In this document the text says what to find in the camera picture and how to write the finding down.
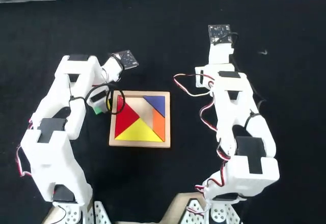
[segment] black wire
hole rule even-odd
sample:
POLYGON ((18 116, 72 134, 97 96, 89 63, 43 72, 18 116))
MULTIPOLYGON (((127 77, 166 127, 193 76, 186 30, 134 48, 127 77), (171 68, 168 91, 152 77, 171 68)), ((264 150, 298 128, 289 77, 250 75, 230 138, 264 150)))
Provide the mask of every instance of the black wire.
POLYGON ((109 53, 108 54, 108 58, 111 58, 111 57, 113 57, 118 62, 119 66, 122 69, 120 74, 122 74, 122 72, 124 71, 125 68, 124 68, 124 65, 121 63, 121 60, 114 53, 109 53))
POLYGON ((67 211, 64 208, 62 208, 60 205, 58 205, 58 207, 65 212, 65 215, 60 220, 58 220, 56 222, 53 222, 51 224, 57 224, 57 223, 61 222, 66 217, 66 215, 67 215, 67 211))
POLYGON ((234 47, 234 45, 236 44, 237 40, 239 39, 239 34, 237 32, 230 32, 224 36, 222 36, 221 38, 219 38, 217 41, 213 42, 214 45, 217 45, 219 43, 221 43, 224 39, 228 38, 228 37, 235 37, 234 40, 232 39, 232 48, 234 47))
POLYGON ((260 101, 257 103, 257 109, 258 109, 258 111, 260 111, 260 106, 261 106, 261 104, 262 104, 263 102, 266 102, 266 100, 265 100, 265 99, 262 99, 262 100, 260 100, 260 101))
MULTIPOLYGON (((83 98, 83 97, 73 97, 73 96, 71 95, 71 87, 70 87, 70 83, 69 83, 69 90, 70 90, 69 106, 70 106, 70 101, 73 101, 73 100, 76 100, 76 99, 82 99, 82 100, 84 101, 84 104, 85 104, 85 109, 86 109, 86 115, 85 115, 85 117, 86 117, 86 134, 87 134, 87 140, 88 140, 88 143, 87 143, 88 152, 90 152, 90 151, 92 150, 92 148, 90 147, 91 136, 90 136, 90 130, 89 130, 89 120, 88 120, 88 118, 87 118, 87 116, 88 116, 88 114, 89 114, 89 111, 88 111, 89 108, 88 108, 88 105, 87 105, 87 100, 88 100, 88 98, 91 96, 91 94, 92 94, 93 91, 95 91, 96 89, 98 89, 98 88, 100 88, 100 87, 104 87, 104 86, 107 86, 108 89, 109 89, 109 91, 108 91, 107 94, 106 94, 106 99, 105 99, 105 106, 106 106, 106 109, 107 109, 107 111, 108 111, 110 114, 112 114, 112 115, 116 115, 116 114, 120 113, 120 112, 123 110, 123 108, 124 108, 124 106, 125 106, 125 104, 126 104, 126 98, 125 98, 125 96, 124 96, 123 91, 120 90, 120 89, 118 89, 119 92, 121 93, 121 96, 122 96, 122 99, 123 99, 123 104, 122 104, 121 109, 120 109, 119 111, 117 111, 117 112, 114 113, 114 112, 112 112, 112 111, 110 110, 110 108, 108 107, 108 104, 107 104, 108 96, 109 96, 109 94, 110 94, 110 91, 113 90, 111 87, 117 89, 117 86, 116 86, 116 85, 114 85, 113 83, 103 83, 103 84, 97 85, 97 86, 93 87, 93 88, 88 92, 88 94, 85 96, 85 98, 83 98)), ((96 213, 95 213, 95 192, 96 192, 96 191, 95 191, 95 180, 94 180, 94 178, 95 178, 95 177, 94 177, 95 168, 94 168, 94 164, 93 164, 94 160, 92 159, 92 157, 91 157, 90 155, 91 155, 91 154, 89 154, 89 165, 90 165, 90 168, 91 168, 91 182, 92 182, 92 183, 91 183, 91 186, 92 186, 92 188, 93 188, 93 198, 92 198, 92 204, 93 204, 93 219, 94 219, 94 223, 96 223, 96 213)))
MULTIPOLYGON (((90 91, 88 92, 88 94, 85 96, 85 101, 87 101, 89 99, 89 97, 90 97, 90 95, 92 94, 93 91, 95 91, 96 89, 98 89, 100 87, 104 87, 104 86, 107 86, 108 89, 109 89, 108 93, 106 94, 106 100, 105 100, 105 106, 107 108, 107 111, 111 115, 117 115, 118 113, 120 113, 123 110, 124 106, 126 105, 126 97, 124 96, 123 91, 121 89, 118 89, 117 86, 115 84, 113 84, 112 82, 110 82, 110 83, 103 83, 103 84, 97 85, 96 87, 93 87, 92 89, 90 89, 90 91), (111 87, 115 88, 116 90, 118 90, 120 92, 120 94, 122 96, 122 100, 123 100, 122 107, 117 112, 112 112, 112 110, 110 110, 110 108, 108 107, 108 104, 107 104, 108 94, 110 94, 110 90, 112 90, 111 87)), ((79 99, 79 98, 83 98, 83 97, 70 98, 70 100, 75 100, 75 99, 79 99)))
MULTIPOLYGON (((235 61, 235 59, 234 59, 234 57, 233 57, 233 55, 230 55, 230 58, 231 58, 231 63, 234 65, 234 67, 235 67, 235 70, 236 71, 238 71, 238 72, 242 72, 240 69, 239 69, 239 66, 238 66, 238 64, 237 64, 237 62, 235 61)), ((256 88, 254 87, 254 85, 249 81, 249 84, 250 84, 250 86, 251 86, 251 89, 253 90, 253 92, 254 92, 254 94, 256 95, 256 96, 258 96, 260 99, 261 99, 261 101, 259 101, 258 102, 258 104, 257 104, 257 108, 258 108, 258 111, 259 111, 259 107, 260 107, 260 105, 261 105, 261 103, 262 102, 266 102, 267 100, 256 90, 256 88)))

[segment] black tabletop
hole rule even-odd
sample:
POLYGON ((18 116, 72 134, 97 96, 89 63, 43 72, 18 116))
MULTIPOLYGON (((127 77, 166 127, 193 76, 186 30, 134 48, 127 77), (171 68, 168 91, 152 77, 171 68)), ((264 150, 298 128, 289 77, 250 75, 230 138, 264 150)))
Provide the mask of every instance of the black tabletop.
MULTIPOLYGON (((96 199, 112 220, 159 221, 173 197, 219 169, 213 131, 173 74, 208 63, 209 24, 230 24, 235 60, 267 100, 261 106, 277 145, 280 180, 252 198, 246 223, 317 223, 323 217, 326 0, 64 0, 0 5, 1 223, 40 223, 51 203, 32 178, 19 178, 15 150, 65 54, 105 62, 130 49, 140 66, 123 90, 171 92, 171 148, 108 147, 109 115, 89 114, 71 142, 96 199)), ((182 80, 191 91, 195 81, 182 80)), ((214 113, 207 115, 216 122, 214 113)))

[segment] white bracket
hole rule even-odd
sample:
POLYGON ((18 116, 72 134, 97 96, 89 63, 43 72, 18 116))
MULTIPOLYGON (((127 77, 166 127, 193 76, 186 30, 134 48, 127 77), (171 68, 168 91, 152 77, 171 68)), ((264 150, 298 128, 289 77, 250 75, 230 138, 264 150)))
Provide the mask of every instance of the white bracket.
MULTIPOLYGON (((190 207, 195 211, 203 211, 198 199, 190 199, 187 207, 190 207)), ((190 213, 185 208, 179 224, 243 224, 243 222, 240 223, 240 217, 237 215, 233 207, 223 203, 212 204, 210 210, 205 213, 205 217, 206 219, 204 220, 204 217, 190 213)))

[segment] cable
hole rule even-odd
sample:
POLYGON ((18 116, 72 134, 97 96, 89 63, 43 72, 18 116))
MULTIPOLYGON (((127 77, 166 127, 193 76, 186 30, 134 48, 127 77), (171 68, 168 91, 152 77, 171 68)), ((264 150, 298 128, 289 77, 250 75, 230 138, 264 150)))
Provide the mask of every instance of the cable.
POLYGON ((228 38, 228 37, 231 37, 231 38, 232 38, 232 36, 235 37, 235 40, 232 40, 232 44, 231 44, 231 47, 233 48, 234 45, 236 44, 236 42, 237 42, 238 39, 239 39, 239 34, 238 34, 237 32, 230 32, 230 33, 228 33, 228 34, 222 36, 221 38, 219 38, 217 41, 213 42, 213 44, 214 44, 214 46, 215 46, 215 45, 221 43, 224 39, 226 39, 226 38, 228 38))
POLYGON ((65 215, 60 220, 58 220, 56 222, 53 222, 51 224, 57 224, 57 223, 61 222, 66 217, 66 215, 67 215, 67 211, 64 208, 62 208, 60 205, 58 205, 58 207, 65 212, 65 215))
POLYGON ((218 182, 216 179, 214 178, 208 178, 207 182, 206 182, 206 187, 208 187, 208 183, 209 181, 214 182, 217 186, 219 187, 223 187, 225 185, 225 181, 224 181, 224 166, 225 166, 226 161, 223 161, 221 168, 220 168, 220 174, 221 174, 221 182, 218 182))
POLYGON ((214 78, 212 78, 211 76, 209 75, 205 75, 205 74, 183 74, 183 73, 180 73, 180 74, 176 74, 173 76, 173 80, 174 82, 177 84, 177 86, 179 86, 182 90, 184 90, 189 96, 192 96, 192 97, 201 97, 201 96, 205 96, 205 95, 208 95, 210 93, 210 91, 208 91, 207 93, 201 93, 201 94, 192 94, 188 91, 187 88, 185 88, 180 82, 178 82, 176 80, 176 77, 178 76, 196 76, 196 75, 200 75, 200 76, 204 76, 204 77, 207 77, 209 79, 212 79, 214 80, 214 78))
MULTIPOLYGON (((119 111, 116 111, 115 113, 112 112, 110 110, 110 108, 108 107, 108 104, 107 104, 107 101, 108 101, 108 95, 110 94, 112 88, 111 87, 115 87, 117 88, 116 85, 114 85, 112 82, 111 83, 103 83, 103 84, 100 84, 100 85, 97 85, 95 87, 93 87, 92 89, 90 89, 90 91, 88 92, 88 94, 84 97, 73 97, 71 95, 71 88, 70 88, 70 84, 69 84, 69 90, 70 90, 70 100, 69 100, 69 105, 70 105, 70 101, 73 101, 73 100, 76 100, 76 99, 82 99, 84 101, 84 104, 85 104, 85 109, 86 109, 86 116, 89 114, 89 107, 87 105, 87 100, 88 98, 91 96, 92 92, 95 91, 96 89, 100 88, 100 87, 104 87, 104 86, 107 86, 109 91, 107 92, 106 94, 106 98, 105 98, 105 106, 107 108, 107 111, 112 114, 112 115, 117 115, 118 113, 120 113, 124 106, 125 106, 125 103, 126 103, 126 98, 124 96, 124 93, 122 90, 118 89, 118 91, 121 93, 121 96, 122 96, 122 99, 123 99, 123 104, 122 104, 122 107, 119 111)), ((91 136, 90 136, 90 133, 89 133, 89 120, 86 118, 86 133, 87 133, 87 138, 88 138, 88 142, 87 143, 87 147, 88 147, 88 151, 90 152, 92 150, 92 148, 90 147, 90 142, 91 142, 91 136)), ((92 204, 93 204, 93 219, 94 219, 94 223, 96 223, 96 213, 95 213, 95 180, 94 180, 94 172, 95 172, 95 168, 94 168, 94 165, 93 165, 93 159, 91 158, 91 156, 89 156, 89 165, 90 165, 90 168, 91 168, 91 181, 92 181, 92 188, 93 188, 93 198, 92 198, 92 204)))
POLYGON ((260 106, 261 106, 261 104, 262 104, 263 102, 266 102, 266 100, 263 99, 263 100, 260 100, 260 101, 257 103, 257 109, 258 109, 258 111, 260 111, 260 106))
POLYGON ((211 101, 208 105, 205 105, 204 107, 202 107, 202 108, 199 110, 199 117, 200 117, 200 119, 202 120, 202 122, 204 122, 204 124, 205 124, 206 126, 208 126, 209 129, 211 129, 211 130, 217 132, 218 130, 217 130, 216 127, 214 127, 214 126, 213 126, 212 124, 210 124, 208 121, 206 121, 206 120, 203 119, 203 112, 204 112, 205 110, 211 108, 213 105, 214 105, 214 98, 212 99, 212 101, 211 101))
POLYGON ((194 210, 193 208, 188 207, 188 206, 187 206, 185 209, 186 209, 188 212, 190 212, 190 213, 193 213, 193 214, 195 214, 195 215, 200 215, 200 216, 202 216, 202 217, 204 217, 204 213, 208 211, 208 210, 197 211, 197 210, 194 210))
POLYGON ((30 172, 27 172, 27 171, 23 171, 22 170, 22 167, 21 167, 21 161, 20 161, 20 158, 19 158, 19 150, 21 149, 21 145, 19 145, 17 147, 17 150, 16 150, 16 163, 17 163, 17 167, 18 167, 18 171, 19 171, 19 176, 20 177, 23 177, 23 176, 32 176, 32 173, 30 172))

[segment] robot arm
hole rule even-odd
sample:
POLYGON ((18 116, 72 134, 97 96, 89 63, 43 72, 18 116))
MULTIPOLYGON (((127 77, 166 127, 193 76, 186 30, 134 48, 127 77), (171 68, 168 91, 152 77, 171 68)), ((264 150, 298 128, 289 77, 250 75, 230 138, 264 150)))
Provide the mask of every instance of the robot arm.
POLYGON ((209 63, 196 67, 196 87, 209 89, 218 117, 216 141, 218 155, 225 160, 196 188, 208 206, 235 204, 255 196, 276 182, 279 168, 275 141, 266 120, 259 113, 247 76, 229 63, 233 53, 232 32, 228 25, 210 25, 209 63), (233 126, 240 125, 249 136, 235 136, 233 126))
MULTIPOLYGON (((82 99, 72 98, 85 99, 96 85, 118 81, 123 69, 119 53, 110 56, 102 67, 95 56, 66 55, 62 58, 55 72, 55 80, 33 113, 30 127, 21 141, 31 165, 31 175, 44 200, 79 206, 90 202, 92 188, 86 182, 70 145, 70 140, 79 137, 86 108, 82 99), (67 117, 53 118, 65 107, 71 110, 67 117), (59 195, 63 187, 68 199, 62 199, 59 195)), ((87 104, 97 113, 106 112, 108 92, 106 86, 95 89, 87 104)))

